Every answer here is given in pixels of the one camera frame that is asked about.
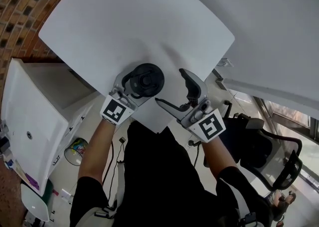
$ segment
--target purple object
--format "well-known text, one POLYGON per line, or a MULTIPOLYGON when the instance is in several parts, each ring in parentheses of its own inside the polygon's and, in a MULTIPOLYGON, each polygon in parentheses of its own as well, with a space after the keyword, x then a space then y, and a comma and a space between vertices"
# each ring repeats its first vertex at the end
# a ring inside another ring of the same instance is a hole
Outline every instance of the purple object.
POLYGON ((35 187, 39 191, 39 184, 36 180, 34 180, 31 176, 29 176, 27 173, 25 173, 26 178, 28 178, 30 184, 35 187))

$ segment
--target black round object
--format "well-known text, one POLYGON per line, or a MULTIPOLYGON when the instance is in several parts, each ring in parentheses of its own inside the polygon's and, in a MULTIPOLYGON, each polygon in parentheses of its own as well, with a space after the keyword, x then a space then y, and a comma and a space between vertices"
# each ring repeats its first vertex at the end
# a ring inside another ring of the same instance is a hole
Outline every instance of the black round object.
POLYGON ((153 97, 164 86, 164 74, 154 64, 139 65, 131 72, 130 86, 140 97, 153 97))

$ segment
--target white cabinet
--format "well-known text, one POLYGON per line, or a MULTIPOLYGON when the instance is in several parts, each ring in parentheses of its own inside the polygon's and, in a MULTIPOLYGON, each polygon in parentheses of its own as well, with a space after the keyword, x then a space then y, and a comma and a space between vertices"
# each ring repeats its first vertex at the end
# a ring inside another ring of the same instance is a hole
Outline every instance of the white cabinet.
POLYGON ((1 119, 9 129, 14 169, 21 166, 26 175, 17 173, 24 180, 30 176, 37 185, 25 181, 39 195, 98 95, 66 64, 11 60, 1 119))

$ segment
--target glass window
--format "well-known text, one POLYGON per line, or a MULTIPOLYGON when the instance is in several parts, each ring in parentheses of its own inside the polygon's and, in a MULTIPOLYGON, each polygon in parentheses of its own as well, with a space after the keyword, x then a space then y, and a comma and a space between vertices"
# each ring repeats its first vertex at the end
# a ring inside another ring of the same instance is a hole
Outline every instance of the glass window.
POLYGON ((299 112, 297 110, 290 109, 286 106, 282 106, 273 102, 270 102, 273 111, 286 118, 296 121, 306 127, 310 127, 310 117, 307 114, 299 112))
POLYGON ((280 124, 278 124, 278 128, 280 128, 283 136, 295 137, 302 141, 303 148, 300 152, 299 158, 305 166, 319 175, 319 145, 280 124))

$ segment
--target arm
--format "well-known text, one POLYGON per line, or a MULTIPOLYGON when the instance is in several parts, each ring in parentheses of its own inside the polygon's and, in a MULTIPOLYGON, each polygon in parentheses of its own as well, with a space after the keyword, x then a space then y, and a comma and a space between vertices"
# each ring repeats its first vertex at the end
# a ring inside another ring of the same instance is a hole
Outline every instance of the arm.
POLYGON ((278 207, 279 204, 279 197, 280 197, 280 192, 276 190, 275 192, 275 198, 274 198, 274 205, 278 207))
POLYGON ((215 137, 209 143, 202 143, 202 146, 210 171, 216 179, 223 169, 237 167, 233 157, 219 137, 215 137))
POLYGON ((102 184, 102 175, 108 159, 108 154, 115 126, 102 120, 95 130, 88 148, 83 156, 78 179, 91 177, 102 184))

